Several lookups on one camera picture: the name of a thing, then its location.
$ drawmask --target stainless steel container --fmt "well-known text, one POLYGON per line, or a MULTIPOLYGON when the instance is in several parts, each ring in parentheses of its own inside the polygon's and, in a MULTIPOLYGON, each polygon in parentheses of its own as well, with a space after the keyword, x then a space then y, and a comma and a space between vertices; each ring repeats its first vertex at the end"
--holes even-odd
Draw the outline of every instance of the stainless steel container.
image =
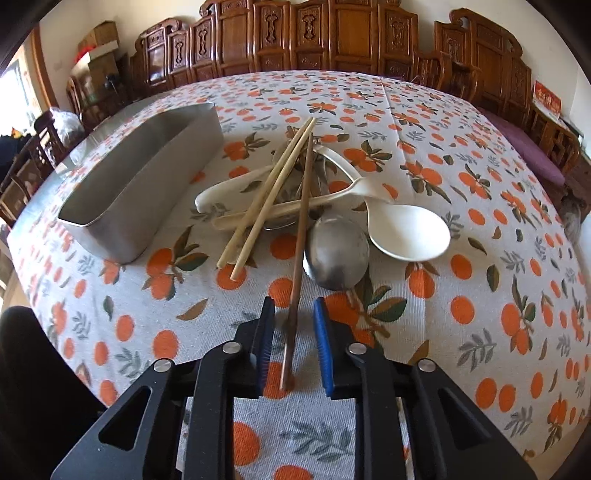
POLYGON ((191 179, 222 143, 212 103, 159 113, 88 173, 58 218, 91 254, 129 263, 149 246, 191 179))

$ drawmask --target white wall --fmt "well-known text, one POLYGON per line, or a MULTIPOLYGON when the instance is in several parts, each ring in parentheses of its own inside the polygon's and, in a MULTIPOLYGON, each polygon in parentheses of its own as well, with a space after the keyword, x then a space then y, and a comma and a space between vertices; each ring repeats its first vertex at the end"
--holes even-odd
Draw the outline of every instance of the white wall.
POLYGON ((190 24, 201 18, 199 7, 203 0, 90 0, 89 3, 94 23, 115 21, 122 51, 133 54, 138 35, 161 20, 174 17, 190 24))
POLYGON ((581 67, 577 71, 577 85, 569 118, 585 134, 583 147, 587 154, 591 154, 591 83, 581 67))
POLYGON ((78 42, 95 26, 88 5, 89 0, 61 0, 40 22, 47 75, 57 103, 65 110, 71 110, 66 82, 78 53, 78 42))
MULTIPOLYGON (((78 41, 94 25, 114 20, 117 23, 123 51, 134 52, 134 42, 138 34, 151 25, 167 17, 177 17, 185 21, 199 18, 200 0, 62 0, 48 15, 53 17, 50 25, 52 34, 44 35, 47 18, 41 23, 41 38, 49 71, 54 64, 73 62, 71 54, 78 41), (88 18, 90 25, 80 23, 88 18), (46 40, 59 40, 52 51, 46 51, 46 40)), ((563 112, 568 116, 577 90, 577 72, 579 65, 554 28, 526 0, 402 0, 401 6, 415 12, 419 17, 420 46, 423 50, 433 48, 433 22, 448 22, 449 11, 467 7, 513 33, 523 46, 523 59, 532 68, 533 78, 540 80, 562 99, 563 112)), ((56 95, 63 93, 68 69, 52 75, 50 80, 56 95)))

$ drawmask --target wooden chopstick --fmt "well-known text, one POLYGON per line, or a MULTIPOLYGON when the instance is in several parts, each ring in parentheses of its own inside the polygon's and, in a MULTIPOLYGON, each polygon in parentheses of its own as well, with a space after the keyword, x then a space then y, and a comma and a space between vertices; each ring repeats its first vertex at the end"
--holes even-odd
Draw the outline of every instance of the wooden chopstick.
MULTIPOLYGON (((279 174, 279 176, 277 178, 277 181, 273 185, 273 188, 271 189, 269 196, 265 200, 265 203, 263 204, 261 211, 260 211, 258 217, 256 218, 254 225, 252 226, 251 232, 248 234, 248 238, 246 239, 246 242, 244 243, 244 247, 242 247, 242 251, 240 252, 240 255, 238 255, 238 259, 236 260, 236 265, 234 265, 234 270, 232 271, 232 275, 230 275, 231 280, 236 281, 236 279, 238 278, 238 275, 240 274, 240 272, 244 268, 244 265, 246 264, 246 261, 248 260, 248 257, 250 256, 252 249, 255 245, 256 239, 257 239, 259 233, 261 233, 263 223, 265 223, 265 221, 267 220, 267 215, 269 214, 269 210, 271 210, 271 208, 273 207, 273 203, 275 202, 275 198, 277 198, 277 194, 279 193, 279 191, 283 187, 283 184, 287 180, 287 177, 290 175, 290 173, 296 163, 297 157, 300 154, 300 150, 302 149, 302 147, 306 143, 306 138, 308 137, 308 135, 310 135, 312 133, 315 123, 316 123, 316 119, 311 118, 310 122, 307 124, 307 127, 305 128, 304 132, 299 137, 298 142, 296 143, 295 147, 293 148, 289 159, 285 162, 283 169, 281 170, 281 173, 279 174)), ((241 225, 243 225, 243 224, 247 225, 249 223, 248 212, 246 213, 245 217, 246 217, 245 219, 242 219, 241 225)))
POLYGON ((300 305, 301 278, 304 270, 304 247, 306 246, 306 232, 308 228, 308 207, 310 201, 310 187, 314 170, 314 135, 310 133, 308 150, 306 152, 306 166, 302 181, 300 217, 297 225, 297 238, 295 240, 294 278, 291 288, 290 309, 285 324, 285 348, 283 350, 283 363, 281 365, 281 381, 279 388, 284 391, 293 389, 293 373, 291 366, 296 349, 297 311, 300 305))
POLYGON ((238 227, 234 231, 234 234, 232 235, 230 241, 226 245, 226 248, 222 252, 222 255, 220 256, 219 260, 217 261, 218 268, 223 268, 226 265, 226 263, 228 263, 228 258, 235 255, 236 247, 240 243, 240 241, 242 239, 242 235, 244 234, 245 230, 247 229, 248 223, 249 223, 251 217, 255 216, 256 213, 260 211, 261 206, 265 202, 265 199, 268 197, 269 192, 273 188, 273 185, 277 182, 277 178, 280 175, 280 173, 282 172, 283 167, 285 166, 286 162, 290 159, 291 153, 293 152, 293 150, 296 147, 299 140, 301 140, 301 138, 303 137, 303 135, 306 131, 306 128, 310 125, 310 122, 312 122, 312 120, 313 120, 312 117, 310 117, 308 120, 306 120, 304 125, 302 125, 300 130, 298 130, 298 132, 295 134, 294 138, 287 145, 287 148, 283 152, 283 155, 281 156, 281 158, 277 161, 277 164, 275 165, 275 167, 273 167, 273 169, 269 173, 269 176, 265 180, 265 183, 258 190, 254 200, 252 201, 250 207, 246 211, 244 218, 242 219, 242 222, 240 222, 240 224, 238 225, 238 227))

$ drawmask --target tablecloth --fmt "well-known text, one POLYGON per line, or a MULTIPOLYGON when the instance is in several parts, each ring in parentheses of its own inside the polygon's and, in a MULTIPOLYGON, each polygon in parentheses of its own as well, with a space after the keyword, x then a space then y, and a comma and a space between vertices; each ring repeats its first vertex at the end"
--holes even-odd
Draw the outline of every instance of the tablecloth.
MULTIPOLYGON (((159 357, 200 358, 255 318, 270 295, 287 313, 293 228, 263 233, 237 282, 216 269, 229 235, 199 214, 195 196, 270 162, 307 117, 316 139, 341 153, 400 204, 431 209, 450 228, 449 250, 405 263, 371 247, 354 309, 343 293, 305 278, 294 360, 296 389, 278 389, 275 333, 265 398, 235 406, 235 464, 244 479, 353 477, 354 406, 320 385, 311 304, 396 361, 434 359, 524 458, 547 450, 587 416, 591 332, 584 279, 559 216, 505 138, 470 104, 434 90, 356 73, 271 72, 181 87, 121 126, 61 173, 43 211, 8 238, 18 276, 48 337, 107 405, 159 357), (150 116, 213 102, 223 151, 191 180, 152 244, 133 263, 88 254, 57 212, 76 184, 150 116)), ((190 155, 199 155, 199 145, 190 155)), ((330 189, 347 182, 330 172, 330 189)), ((256 188, 256 184, 247 190, 256 188)), ((241 199, 242 193, 236 194, 241 199)), ((359 200, 335 207, 367 228, 359 200)))

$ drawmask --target white plastic spoon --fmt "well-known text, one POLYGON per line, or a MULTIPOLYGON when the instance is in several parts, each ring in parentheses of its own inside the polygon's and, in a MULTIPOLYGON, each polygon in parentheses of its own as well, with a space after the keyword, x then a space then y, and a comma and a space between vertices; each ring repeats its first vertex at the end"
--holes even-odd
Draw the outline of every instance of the white plastic spoon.
MULTIPOLYGON (((310 199, 310 208, 333 203, 348 195, 373 198, 386 203, 392 203, 393 201, 392 197, 385 189, 381 186, 377 186, 372 180, 362 177, 354 180, 351 185, 339 192, 329 193, 328 195, 310 199)), ((274 205, 269 211, 267 219, 280 218, 298 212, 300 210, 300 203, 300 200, 294 200, 292 202, 284 202, 274 205)), ((242 217, 244 217, 244 212, 224 215, 222 217, 214 218, 212 220, 212 225, 217 230, 234 230, 242 217)))
MULTIPOLYGON (((354 166, 330 148, 314 151, 337 165, 351 179, 360 178, 354 166)), ((426 208, 389 205, 366 199, 368 233, 376 247, 390 257, 406 262, 426 262, 443 255, 452 236, 443 219, 426 208)))
POLYGON ((195 207, 197 207, 197 211, 199 213, 209 212, 211 207, 216 203, 223 203, 223 201, 228 198, 228 195, 235 195, 236 192, 241 192, 253 181, 261 178, 264 174, 268 174, 281 158, 281 154, 287 148, 287 144, 288 142, 284 142, 275 150, 271 165, 252 170, 239 177, 234 177, 233 179, 221 181, 220 183, 216 183, 208 189, 203 190, 197 195, 197 198, 195 198, 195 207))

